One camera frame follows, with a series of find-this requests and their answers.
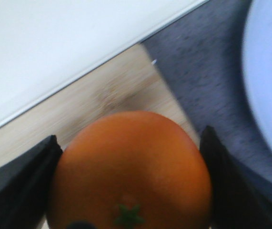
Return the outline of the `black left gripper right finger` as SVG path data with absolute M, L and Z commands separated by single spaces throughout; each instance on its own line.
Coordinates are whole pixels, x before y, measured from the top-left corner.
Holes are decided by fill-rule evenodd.
M 272 183 L 230 155 L 211 126 L 200 152 L 213 189 L 213 229 L 272 229 Z

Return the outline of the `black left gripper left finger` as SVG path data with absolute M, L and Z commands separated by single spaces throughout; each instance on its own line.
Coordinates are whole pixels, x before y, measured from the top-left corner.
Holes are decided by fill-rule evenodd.
M 0 167 L 0 229 L 36 229 L 41 224 L 61 155 L 51 135 Z

